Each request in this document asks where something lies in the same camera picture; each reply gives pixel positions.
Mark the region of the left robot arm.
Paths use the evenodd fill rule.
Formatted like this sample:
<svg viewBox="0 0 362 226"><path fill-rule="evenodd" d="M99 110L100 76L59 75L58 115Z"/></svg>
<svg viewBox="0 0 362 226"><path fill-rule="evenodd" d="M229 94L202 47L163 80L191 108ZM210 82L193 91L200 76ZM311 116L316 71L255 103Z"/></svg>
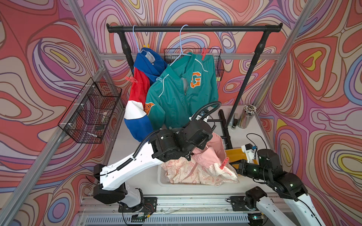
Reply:
<svg viewBox="0 0 362 226"><path fill-rule="evenodd" d="M133 154L111 164L97 164L93 176L99 181L93 197L103 204L121 203L129 208L144 204L140 188L131 188L126 181L133 176L169 160L191 159L195 148L204 149L213 137L213 129L204 120L191 120L184 127L160 129L148 134Z"/></svg>

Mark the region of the pink patterned kids jacket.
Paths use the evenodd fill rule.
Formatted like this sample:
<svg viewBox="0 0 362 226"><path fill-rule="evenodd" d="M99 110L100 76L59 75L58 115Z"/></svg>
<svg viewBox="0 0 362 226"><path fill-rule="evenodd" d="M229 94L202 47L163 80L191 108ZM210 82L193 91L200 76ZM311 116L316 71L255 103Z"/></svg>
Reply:
<svg viewBox="0 0 362 226"><path fill-rule="evenodd" d="M204 184L220 186L226 183L239 183L236 170L228 163L224 169L220 165L226 158L222 138L213 133L203 150L193 149L191 160L181 157L178 160L169 160L161 167L172 184Z"/></svg>

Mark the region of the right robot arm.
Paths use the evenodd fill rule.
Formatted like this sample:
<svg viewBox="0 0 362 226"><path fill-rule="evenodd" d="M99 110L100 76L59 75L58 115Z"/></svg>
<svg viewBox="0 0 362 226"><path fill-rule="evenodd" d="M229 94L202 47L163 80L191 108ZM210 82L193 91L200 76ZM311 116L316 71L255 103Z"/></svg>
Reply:
<svg viewBox="0 0 362 226"><path fill-rule="evenodd" d="M302 180L295 174L283 170L279 156L271 149L261 149L252 157L253 160L238 160L231 165L238 165L239 175L261 181L267 185L288 205L302 226L324 226L325 223L313 205L312 199ZM233 207L241 210L260 211L276 226L293 226L287 217L260 187L256 186L245 193L242 201L232 202Z"/></svg>

